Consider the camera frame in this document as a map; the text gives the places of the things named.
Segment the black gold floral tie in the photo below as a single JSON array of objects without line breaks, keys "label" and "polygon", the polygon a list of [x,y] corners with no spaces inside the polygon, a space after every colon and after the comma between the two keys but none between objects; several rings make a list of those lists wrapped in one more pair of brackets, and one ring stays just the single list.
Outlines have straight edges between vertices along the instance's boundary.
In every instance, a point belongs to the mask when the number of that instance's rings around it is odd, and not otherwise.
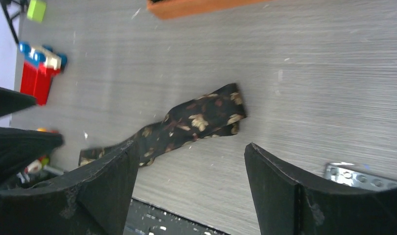
[{"label": "black gold floral tie", "polygon": [[239,86],[230,83],[173,107],[163,120],[141,128],[129,140],[139,145],[139,165],[149,166],[158,156],[197,140],[236,135],[246,116]]}]

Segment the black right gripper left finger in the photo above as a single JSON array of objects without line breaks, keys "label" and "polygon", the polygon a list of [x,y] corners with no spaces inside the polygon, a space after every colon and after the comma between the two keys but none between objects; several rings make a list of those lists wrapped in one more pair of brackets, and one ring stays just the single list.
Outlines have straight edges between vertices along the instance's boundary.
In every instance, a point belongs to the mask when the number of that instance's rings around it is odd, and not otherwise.
[{"label": "black right gripper left finger", "polygon": [[120,235],[139,167],[126,141],[102,158],[31,188],[0,190],[0,235]]}]

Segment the green toy block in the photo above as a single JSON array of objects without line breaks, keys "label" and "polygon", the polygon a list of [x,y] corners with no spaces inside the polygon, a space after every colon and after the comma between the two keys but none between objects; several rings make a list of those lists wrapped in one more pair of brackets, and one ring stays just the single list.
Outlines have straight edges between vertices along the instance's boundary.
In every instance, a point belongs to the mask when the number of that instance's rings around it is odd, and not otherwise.
[{"label": "green toy block", "polygon": [[27,18],[41,23],[44,19],[47,3],[44,0],[30,0],[27,10]]}]

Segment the orange wooden divided tray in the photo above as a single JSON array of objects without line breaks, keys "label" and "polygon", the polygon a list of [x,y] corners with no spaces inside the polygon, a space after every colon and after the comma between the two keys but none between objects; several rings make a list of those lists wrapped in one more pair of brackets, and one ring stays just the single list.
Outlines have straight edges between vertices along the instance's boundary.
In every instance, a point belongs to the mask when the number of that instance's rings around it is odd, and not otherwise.
[{"label": "orange wooden divided tray", "polygon": [[262,0],[148,0],[147,10],[161,20],[168,20],[260,2]]}]

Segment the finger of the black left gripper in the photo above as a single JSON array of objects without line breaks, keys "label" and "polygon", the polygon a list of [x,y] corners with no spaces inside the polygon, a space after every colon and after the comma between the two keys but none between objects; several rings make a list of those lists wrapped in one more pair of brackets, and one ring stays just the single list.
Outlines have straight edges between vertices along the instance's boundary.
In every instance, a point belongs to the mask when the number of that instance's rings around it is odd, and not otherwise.
[{"label": "finger of the black left gripper", "polygon": [[0,186],[63,143],[59,133],[0,127]]},{"label": "finger of the black left gripper", "polygon": [[0,87],[0,117],[37,105],[36,98]]}]

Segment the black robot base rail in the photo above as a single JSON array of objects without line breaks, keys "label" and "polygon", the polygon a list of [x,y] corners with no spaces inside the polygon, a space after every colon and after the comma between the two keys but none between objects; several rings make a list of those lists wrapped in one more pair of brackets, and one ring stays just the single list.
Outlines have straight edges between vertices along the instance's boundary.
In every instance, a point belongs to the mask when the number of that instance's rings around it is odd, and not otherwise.
[{"label": "black robot base rail", "polygon": [[125,235],[226,235],[217,228],[199,223],[147,202],[131,199]]}]

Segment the red white toy block truck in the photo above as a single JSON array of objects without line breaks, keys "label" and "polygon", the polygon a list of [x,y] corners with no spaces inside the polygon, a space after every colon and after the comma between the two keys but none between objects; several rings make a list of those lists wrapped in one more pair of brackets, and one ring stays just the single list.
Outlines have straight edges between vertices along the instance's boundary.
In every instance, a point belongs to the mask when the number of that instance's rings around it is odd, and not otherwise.
[{"label": "red white toy block truck", "polygon": [[64,53],[55,52],[49,45],[32,46],[21,41],[18,44],[24,55],[20,92],[36,98],[36,103],[45,106],[52,79],[62,73],[68,58]]}]

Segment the small red toy car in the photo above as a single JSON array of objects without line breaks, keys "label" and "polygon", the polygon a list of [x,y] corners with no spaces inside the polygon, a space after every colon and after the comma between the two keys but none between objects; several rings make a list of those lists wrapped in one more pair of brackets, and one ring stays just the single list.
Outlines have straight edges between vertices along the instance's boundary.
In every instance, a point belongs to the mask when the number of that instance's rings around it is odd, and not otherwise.
[{"label": "small red toy car", "polygon": [[29,188],[39,182],[63,175],[63,170],[50,165],[50,155],[45,154],[30,163],[23,171],[16,176],[22,188]]}]

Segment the grey studded baseplate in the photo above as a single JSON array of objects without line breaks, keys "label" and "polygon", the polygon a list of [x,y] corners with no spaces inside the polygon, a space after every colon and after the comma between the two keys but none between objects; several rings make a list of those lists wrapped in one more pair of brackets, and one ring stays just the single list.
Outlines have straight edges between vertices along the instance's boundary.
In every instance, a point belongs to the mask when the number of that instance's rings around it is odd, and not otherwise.
[{"label": "grey studded baseplate", "polygon": [[323,177],[335,183],[372,191],[397,188],[397,180],[379,176],[345,162],[327,163]]}]

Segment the black microphone tripod stand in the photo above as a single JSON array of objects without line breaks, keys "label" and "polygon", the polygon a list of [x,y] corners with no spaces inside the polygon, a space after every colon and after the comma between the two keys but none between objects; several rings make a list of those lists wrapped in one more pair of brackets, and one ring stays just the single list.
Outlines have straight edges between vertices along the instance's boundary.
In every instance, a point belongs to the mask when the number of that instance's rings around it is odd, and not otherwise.
[{"label": "black microphone tripod stand", "polygon": [[[8,12],[8,7],[11,4],[16,4],[20,7],[20,9],[14,15],[10,15],[10,13]],[[1,6],[4,16],[7,20],[7,23],[11,30],[14,41],[18,45],[19,38],[18,38],[18,35],[14,29],[13,21],[26,11],[26,9],[29,7],[29,1],[28,0],[0,0],[0,6]]]}]

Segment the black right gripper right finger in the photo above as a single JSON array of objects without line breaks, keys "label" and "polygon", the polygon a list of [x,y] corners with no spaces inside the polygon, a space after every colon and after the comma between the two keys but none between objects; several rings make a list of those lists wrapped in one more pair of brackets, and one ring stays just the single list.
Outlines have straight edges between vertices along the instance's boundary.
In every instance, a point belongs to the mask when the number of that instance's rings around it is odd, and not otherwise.
[{"label": "black right gripper right finger", "polygon": [[251,143],[246,171],[263,235],[397,235],[397,183],[350,187],[290,164]]}]

